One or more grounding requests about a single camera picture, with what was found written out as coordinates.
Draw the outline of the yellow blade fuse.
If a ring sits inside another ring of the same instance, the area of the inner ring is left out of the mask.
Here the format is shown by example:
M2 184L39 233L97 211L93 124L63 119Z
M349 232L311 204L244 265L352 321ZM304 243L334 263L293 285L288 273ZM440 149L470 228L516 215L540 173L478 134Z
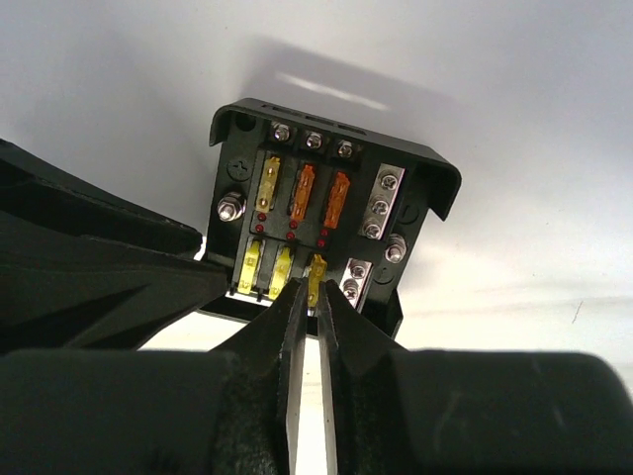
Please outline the yellow blade fuse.
M274 301L281 294L291 273L293 256L291 249L281 246L275 258L268 288L268 298Z
M237 292L247 295L252 291L257 278L262 242L253 239L246 247L238 279Z
M317 305L319 285L323 280L327 269L327 262L320 254L314 254L308 271L308 308L313 309Z
M271 210L280 165L281 158L279 156L273 155L264 160L255 201L255 210L257 212L268 213Z

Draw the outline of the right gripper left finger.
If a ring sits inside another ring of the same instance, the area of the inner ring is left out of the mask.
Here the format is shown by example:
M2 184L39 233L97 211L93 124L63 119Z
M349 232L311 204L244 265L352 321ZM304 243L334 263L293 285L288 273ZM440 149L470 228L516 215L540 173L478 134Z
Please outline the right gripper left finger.
M21 350L1 360L5 474L291 474L308 283L208 352Z

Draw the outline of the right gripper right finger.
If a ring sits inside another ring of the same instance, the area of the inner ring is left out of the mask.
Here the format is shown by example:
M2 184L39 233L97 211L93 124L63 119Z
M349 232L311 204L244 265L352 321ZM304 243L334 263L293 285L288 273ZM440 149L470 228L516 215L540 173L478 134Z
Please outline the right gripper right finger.
M332 281L316 318L331 474L632 470L632 402L597 356L408 350Z

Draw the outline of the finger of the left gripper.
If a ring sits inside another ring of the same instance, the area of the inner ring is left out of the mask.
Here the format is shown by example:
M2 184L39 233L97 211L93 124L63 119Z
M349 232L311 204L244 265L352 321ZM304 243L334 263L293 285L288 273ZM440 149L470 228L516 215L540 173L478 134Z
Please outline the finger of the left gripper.
M1 215L3 353L137 349L226 289L214 265Z
M1 210L64 235L187 258L202 243L196 229L119 198L5 140Z

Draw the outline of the black fuse box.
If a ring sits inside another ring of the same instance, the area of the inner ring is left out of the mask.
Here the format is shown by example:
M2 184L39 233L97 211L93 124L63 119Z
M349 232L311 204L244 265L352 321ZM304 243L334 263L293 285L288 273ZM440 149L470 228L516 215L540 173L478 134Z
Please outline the black fuse box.
M307 278L314 254L327 262L349 304L395 336L403 321L398 285L428 213L446 218L462 177L432 148L246 98L219 108L210 145L220 150L204 260L227 275L226 293L205 312L248 322L268 298L281 246L287 283ZM263 163L281 165L271 210L255 210ZM237 292L246 247L262 242L252 291Z

